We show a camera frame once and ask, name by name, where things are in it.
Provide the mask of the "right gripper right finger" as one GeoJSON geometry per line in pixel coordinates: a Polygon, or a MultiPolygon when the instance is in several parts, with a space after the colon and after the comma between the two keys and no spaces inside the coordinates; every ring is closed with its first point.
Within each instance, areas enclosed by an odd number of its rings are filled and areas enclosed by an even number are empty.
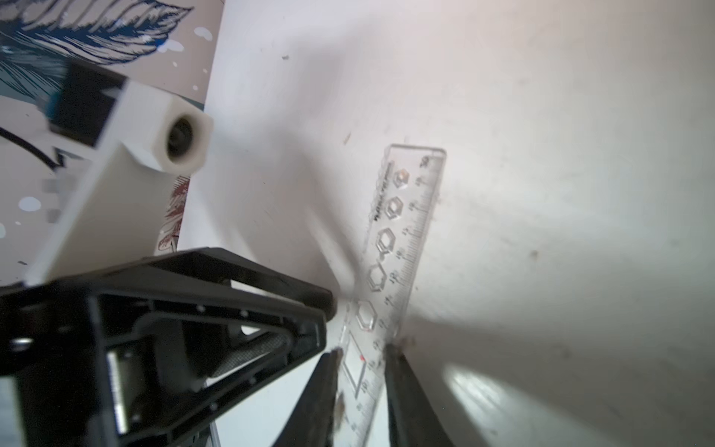
{"type": "Polygon", "coordinates": [[[454,446],[402,349],[385,347],[385,390],[392,447],[454,446]]]}

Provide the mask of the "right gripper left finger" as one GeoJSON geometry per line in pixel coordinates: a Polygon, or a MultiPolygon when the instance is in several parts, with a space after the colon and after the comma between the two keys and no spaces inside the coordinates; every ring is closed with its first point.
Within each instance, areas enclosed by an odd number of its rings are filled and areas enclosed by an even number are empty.
{"type": "Polygon", "coordinates": [[[333,446],[338,372],[343,350],[323,354],[274,447],[333,446]]]}

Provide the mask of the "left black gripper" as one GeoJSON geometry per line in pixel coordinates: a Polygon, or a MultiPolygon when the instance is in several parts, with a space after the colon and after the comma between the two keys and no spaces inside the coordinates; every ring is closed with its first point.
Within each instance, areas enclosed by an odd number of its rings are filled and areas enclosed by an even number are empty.
{"type": "Polygon", "coordinates": [[[230,251],[1,289],[4,446],[180,446],[320,354],[333,294],[230,251]]]}

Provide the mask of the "clear shape stencil ruler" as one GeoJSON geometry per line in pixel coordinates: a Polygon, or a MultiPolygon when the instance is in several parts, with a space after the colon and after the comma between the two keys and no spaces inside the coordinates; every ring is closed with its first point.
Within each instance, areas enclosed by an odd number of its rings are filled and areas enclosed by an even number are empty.
{"type": "Polygon", "coordinates": [[[446,163],[445,150],[391,145],[385,151],[355,294],[340,336],[336,446],[363,446],[385,385],[385,347],[410,301],[446,163]]]}

